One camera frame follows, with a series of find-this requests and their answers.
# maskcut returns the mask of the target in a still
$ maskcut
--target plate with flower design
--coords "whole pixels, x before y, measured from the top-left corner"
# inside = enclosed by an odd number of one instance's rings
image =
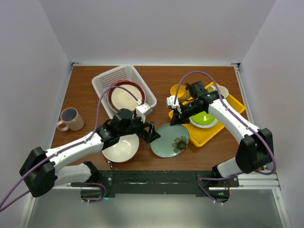
[[[153,153],[162,158],[170,158],[182,153],[188,146],[189,133],[182,125],[165,124],[156,130],[160,138],[151,143]]]

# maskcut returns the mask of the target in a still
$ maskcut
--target wooden table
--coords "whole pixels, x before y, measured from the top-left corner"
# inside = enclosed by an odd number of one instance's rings
[[[76,108],[85,121],[85,126],[78,132],[56,130],[52,148],[59,147],[74,141],[93,130],[96,118],[98,97],[93,89],[91,80],[96,75],[114,68],[114,66],[76,66],[73,69],[67,88],[62,110],[67,107]],[[169,90],[173,84],[177,84],[180,78],[193,70],[201,70],[210,74],[220,84],[225,86],[231,95],[243,102],[238,81],[233,67],[217,66],[137,66],[135,67],[143,77],[157,99],[157,105],[147,117],[147,121],[153,121],[156,128],[170,122],[165,99],[170,95]],[[183,83],[203,81],[207,85],[210,80],[203,75],[193,74]],[[99,123],[102,124],[108,116],[101,106]],[[238,144],[231,133],[224,128],[203,147],[197,148],[189,143],[187,149],[173,158],[160,158],[156,156],[150,145],[140,141],[139,150],[128,162],[114,163],[116,170],[180,170],[196,171],[211,170],[211,168],[235,156]],[[72,163],[76,165],[85,161],[91,161],[100,170],[110,169],[101,152],[90,154]]]

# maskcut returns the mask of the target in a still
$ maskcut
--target white plastic basket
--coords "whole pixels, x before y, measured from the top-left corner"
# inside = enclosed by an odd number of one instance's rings
[[[119,66],[94,77],[92,79],[92,84],[98,97],[100,98],[101,94],[110,86],[112,82],[115,82],[119,79],[128,79],[139,85],[146,94],[146,103],[151,107],[156,106],[156,97],[149,89],[148,85],[144,82],[143,78],[137,72],[135,67],[131,65]],[[104,106],[104,109],[108,116],[112,118],[115,113],[109,107],[106,96],[103,97],[101,103]]]

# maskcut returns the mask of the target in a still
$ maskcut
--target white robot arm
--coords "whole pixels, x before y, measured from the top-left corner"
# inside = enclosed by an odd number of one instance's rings
[[[130,110],[121,109],[112,120],[99,126],[93,135],[91,132],[74,142],[46,151],[41,147],[33,149],[19,171],[21,176],[43,159],[50,159],[24,179],[32,196],[39,197],[54,186],[65,183],[97,182],[99,172],[91,162],[84,162],[77,166],[67,165],[118,143],[120,136],[137,134],[146,143],[159,138],[160,135],[155,131],[154,123],[145,121],[145,117],[151,111],[152,109],[147,104],[138,106],[135,114],[132,114]]]
[[[272,134],[267,128],[260,130],[247,121],[228,104],[226,99],[220,100],[217,91],[209,93],[202,82],[188,85],[187,89],[194,100],[186,105],[180,104],[177,100],[174,102],[175,96],[167,98],[166,105],[173,110],[170,124],[188,124],[189,117],[205,111],[218,119],[239,144],[234,158],[213,167],[213,178],[250,173],[272,161],[266,147],[256,136],[261,136],[273,153]]]

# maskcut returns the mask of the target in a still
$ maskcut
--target mug handle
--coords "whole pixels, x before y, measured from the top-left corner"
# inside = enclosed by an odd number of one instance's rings
[[[215,86],[214,85],[210,85],[209,87],[208,87],[208,92],[212,92],[212,91],[214,91],[215,90]]]
[[[63,122],[62,120],[59,120],[59,121],[57,122],[56,128],[57,128],[59,131],[61,131],[61,132],[65,132],[66,130],[69,129],[68,125],[67,125],[65,122]]]

